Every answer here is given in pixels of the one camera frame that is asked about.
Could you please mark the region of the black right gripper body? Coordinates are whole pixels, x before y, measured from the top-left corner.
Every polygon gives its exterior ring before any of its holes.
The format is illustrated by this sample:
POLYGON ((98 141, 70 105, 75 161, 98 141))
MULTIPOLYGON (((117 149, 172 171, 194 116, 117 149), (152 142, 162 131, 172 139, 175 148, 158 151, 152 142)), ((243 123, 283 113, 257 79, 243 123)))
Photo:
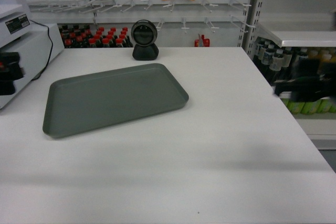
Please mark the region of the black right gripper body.
POLYGON ((302 59, 292 68, 292 78, 274 82, 274 95, 290 93, 290 101, 315 102, 328 98, 335 102, 335 62, 302 59))

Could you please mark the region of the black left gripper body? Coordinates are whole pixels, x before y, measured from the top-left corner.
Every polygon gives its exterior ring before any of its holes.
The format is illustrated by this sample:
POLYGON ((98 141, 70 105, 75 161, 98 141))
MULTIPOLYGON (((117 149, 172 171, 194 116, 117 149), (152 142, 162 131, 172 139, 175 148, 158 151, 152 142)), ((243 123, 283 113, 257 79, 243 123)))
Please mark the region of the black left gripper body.
POLYGON ((18 52, 1 52, 1 95, 12 95, 16 92, 14 81, 25 75, 19 62, 18 52))

